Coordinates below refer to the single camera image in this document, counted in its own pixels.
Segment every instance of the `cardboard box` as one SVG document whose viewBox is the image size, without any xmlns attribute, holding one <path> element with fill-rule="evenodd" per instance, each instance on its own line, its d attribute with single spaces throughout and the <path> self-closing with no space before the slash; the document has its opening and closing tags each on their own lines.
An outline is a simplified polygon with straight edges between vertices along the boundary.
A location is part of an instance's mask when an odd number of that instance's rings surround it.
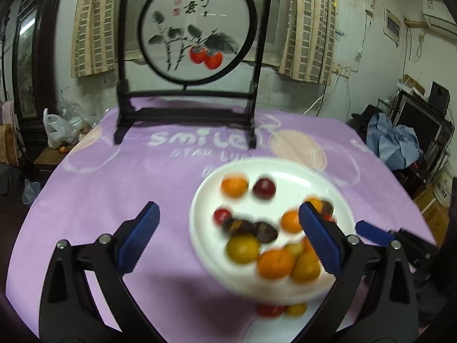
<svg viewBox="0 0 457 343">
<path fill-rule="evenodd" d="M 411 86 L 412 88 L 416 88 L 422 95 L 425 95 L 426 93 L 426 90 L 409 75 L 404 75 L 401 82 Z"/>
<path fill-rule="evenodd" d="M 433 194 L 433 184 L 429 184 L 427 189 L 416 197 L 414 202 L 418 206 L 419 210 L 422 211 L 433 200 L 435 201 L 422 215 L 427 222 L 438 247 L 441 247 L 446 236 L 447 225 L 449 224 L 449 217 L 447 216 L 448 209 L 441 206 L 435 199 L 435 195 Z"/>
</svg>

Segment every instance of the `painted leaf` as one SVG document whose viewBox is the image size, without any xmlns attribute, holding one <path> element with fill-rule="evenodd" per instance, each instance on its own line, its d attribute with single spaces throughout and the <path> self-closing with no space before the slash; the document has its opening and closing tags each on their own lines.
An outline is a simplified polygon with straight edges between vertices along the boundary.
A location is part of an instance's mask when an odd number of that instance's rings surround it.
<svg viewBox="0 0 457 343">
<path fill-rule="evenodd" d="M 153 45 L 153 44 L 160 44 L 162 41 L 164 40 L 163 36 L 162 35 L 155 35 L 155 36 L 152 36 L 148 43 L 150 45 Z"/>
<path fill-rule="evenodd" d="M 173 38 L 175 38 L 178 34 L 179 34 L 179 29 L 176 30 L 176 29 L 173 28 L 173 27 L 170 27 L 170 28 L 168 29 L 168 37 L 169 37 L 169 38 L 173 39 Z"/>
<path fill-rule="evenodd" d="M 196 26 L 194 25 L 189 25 L 187 27 L 187 30 L 189 33 L 194 36 L 194 37 L 201 37 L 202 36 L 202 31 L 200 31 Z"/>
<path fill-rule="evenodd" d="M 236 41 L 222 32 L 209 36 L 205 41 L 205 46 L 210 50 L 221 51 L 224 54 L 236 54 L 238 52 Z"/>
<path fill-rule="evenodd" d="M 157 23 L 163 23 L 163 21 L 165 20 L 165 17 L 163 16 L 163 14 L 161 12 L 159 12 L 158 10 L 154 11 L 154 22 L 157 22 Z"/>
</svg>

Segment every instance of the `plastic bag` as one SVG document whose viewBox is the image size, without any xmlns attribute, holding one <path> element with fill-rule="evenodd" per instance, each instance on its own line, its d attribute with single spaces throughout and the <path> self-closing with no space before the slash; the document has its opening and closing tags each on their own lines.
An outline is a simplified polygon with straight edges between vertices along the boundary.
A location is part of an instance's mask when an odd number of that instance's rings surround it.
<svg viewBox="0 0 457 343">
<path fill-rule="evenodd" d="M 47 108 L 43 113 L 44 130 L 47 135 L 47 145 L 52 149 L 59 148 L 63 143 L 76 144 L 79 130 L 58 115 L 48 115 Z"/>
<path fill-rule="evenodd" d="M 60 98 L 57 108 L 59 115 L 61 115 L 70 124 L 74 124 L 76 127 L 78 127 L 77 125 L 79 124 L 79 120 L 86 122 L 90 128 L 94 127 L 99 121 L 97 117 L 84 112 L 79 103 L 70 99 Z"/>
<path fill-rule="evenodd" d="M 29 179 L 25 179 L 24 181 L 25 187 L 24 192 L 22 193 L 22 203 L 24 205 L 30 205 L 32 202 L 35 201 L 38 193 L 41 191 L 40 183 L 38 182 L 30 182 Z"/>
</svg>

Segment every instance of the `chocolate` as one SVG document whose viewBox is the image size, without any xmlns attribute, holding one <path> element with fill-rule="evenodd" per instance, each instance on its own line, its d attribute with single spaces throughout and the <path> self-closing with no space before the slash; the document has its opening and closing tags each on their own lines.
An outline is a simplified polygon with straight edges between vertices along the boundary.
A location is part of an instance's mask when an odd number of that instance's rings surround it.
<svg viewBox="0 0 457 343">
<path fill-rule="evenodd" d="M 254 223 L 254 236 L 262 244 L 270 244 L 278 238 L 278 231 L 267 222 Z"/>
<path fill-rule="evenodd" d="M 321 210 L 321 215 L 333 215 L 333 206 L 330 202 L 328 201 L 322 201 L 322 210 Z"/>
<path fill-rule="evenodd" d="M 230 218 L 222 222 L 222 229 L 229 236 L 254 235 L 254 225 L 244 219 Z"/>
</svg>

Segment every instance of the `air conditioner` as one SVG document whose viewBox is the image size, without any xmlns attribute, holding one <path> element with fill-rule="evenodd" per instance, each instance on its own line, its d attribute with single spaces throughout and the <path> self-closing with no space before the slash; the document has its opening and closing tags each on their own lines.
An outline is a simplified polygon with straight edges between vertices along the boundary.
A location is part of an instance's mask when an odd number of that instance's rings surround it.
<svg viewBox="0 0 457 343">
<path fill-rule="evenodd" d="M 431 31 L 457 41 L 457 24 L 445 4 L 433 0 L 422 0 L 422 8 Z"/>
</svg>

